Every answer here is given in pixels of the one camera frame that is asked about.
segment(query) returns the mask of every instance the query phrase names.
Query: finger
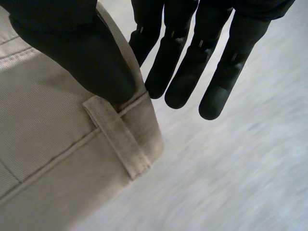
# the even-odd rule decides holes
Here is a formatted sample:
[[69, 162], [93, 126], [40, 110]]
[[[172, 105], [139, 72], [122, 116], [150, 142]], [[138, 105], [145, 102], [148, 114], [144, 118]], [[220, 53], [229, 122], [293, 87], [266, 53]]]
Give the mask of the finger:
[[178, 109], [188, 101], [231, 12], [232, 8], [216, 8], [209, 6], [208, 1], [200, 1], [192, 43], [165, 95], [169, 107]]
[[250, 52], [269, 25], [270, 21], [235, 13], [228, 43], [199, 106], [204, 119], [213, 120], [221, 114]]
[[197, 6], [197, 0], [166, 0], [165, 2], [166, 32], [145, 82], [152, 99], [160, 98], [171, 80], [185, 46], [191, 18]]
[[131, 0], [131, 3], [137, 29], [131, 33], [129, 44], [142, 66], [159, 38], [164, 0]]
[[85, 89], [112, 103], [124, 103], [135, 83], [121, 52], [100, 16], [65, 33], [34, 32], [11, 16], [22, 39], [66, 69]]

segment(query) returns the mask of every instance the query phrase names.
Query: black fabric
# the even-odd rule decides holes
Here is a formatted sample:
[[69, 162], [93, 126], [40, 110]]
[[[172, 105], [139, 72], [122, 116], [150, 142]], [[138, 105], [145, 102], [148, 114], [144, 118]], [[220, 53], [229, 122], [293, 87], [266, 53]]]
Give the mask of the black fabric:
[[[270, 21], [283, 17], [294, 1], [200, 0], [192, 44], [167, 90], [166, 103], [180, 108], [187, 102], [234, 8], [228, 44], [199, 108], [203, 118], [216, 118], [255, 43], [265, 34]], [[132, 76], [108, 28], [95, 17], [96, 3], [97, 0], [0, 0], [26, 42], [57, 61], [92, 93], [114, 102], [125, 101], [133, 95]], [[129, 44], [139, 65], [159, 38], [165, 6], [165, 36], [145, 83], [150, 96], [159, 98], [175, 71], [198, 1], [132, 0], [132, 6], [137, 29]]]
[[69, 71], [88, 91], [124, 103], [133, 96], [135, 83], [109, 28], [96, 15], [96, 3], [1, 0], [24, 41]]

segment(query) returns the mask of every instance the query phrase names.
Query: hand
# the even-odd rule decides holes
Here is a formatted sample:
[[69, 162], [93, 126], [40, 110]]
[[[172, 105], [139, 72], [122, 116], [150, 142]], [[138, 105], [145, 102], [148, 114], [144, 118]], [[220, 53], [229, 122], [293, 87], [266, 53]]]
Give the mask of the hand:
[[43, 52], [88, 91], [124, 103], [135, 83], [118, 45], [96, 13], [97, 0], [0, 0], [20, 37]]
[[187, 41], [192, 15], [197, 10], [192, 43], [165, 95], [171, 108], [186, 104], [235, 8], [228, 43], [199, 106], [204, 119], [217, 118], [254, 45], [264, 36], [271, 20], [282, 17], [293, 2], [200, 0], [198, 4], [197, 0], [132, 0], [137, 29], [132, 32], [129, 44], [140, 66], [159, 38], [165, 8], [165, 35], [145, 82], [151, 98], [160, 98], [167, 89]]

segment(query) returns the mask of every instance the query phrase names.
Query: gloved hand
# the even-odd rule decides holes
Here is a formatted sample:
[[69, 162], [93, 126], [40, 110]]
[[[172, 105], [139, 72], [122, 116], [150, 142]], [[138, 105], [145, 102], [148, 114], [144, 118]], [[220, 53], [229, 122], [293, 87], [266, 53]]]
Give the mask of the gloved hand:
[[112, 103], [135, 92], [131, 71], [103, 19], [97, 0], [0, 0], [20, 37], [43, 52], [88, 91]]
[[172, 78], [196, 13], [192, 43], [166, 91], [171, 108], [183, 107], [213, 54], [223, 26], [236, 10], [230, 37], [216, 72], [201, 100], [204, 119], [217, 118], [254, 45], [264, 36], [271, 20], [284, 16], [295, 0], [131, 0], [137, 29], [129, 41], [139, 65], [156, 44], [163, 7], [166, 31], [145, 86], [151, 98], [160, 98]]

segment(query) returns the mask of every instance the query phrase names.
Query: white floor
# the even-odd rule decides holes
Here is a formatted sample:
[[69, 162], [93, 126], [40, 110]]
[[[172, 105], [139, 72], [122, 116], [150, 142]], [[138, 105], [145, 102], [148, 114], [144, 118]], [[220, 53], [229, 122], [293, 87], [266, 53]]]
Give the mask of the white floor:
[[[101, 2], [129, 39], [130, 0]], [[307, 12], [308, 1], [296, 0], [271, 24], [222, 115], [206, 121], [198, 105], [229, 21], [188, 104], [175, 111], [154, 101], [164, 156], [78, 231], [308, 231]]]

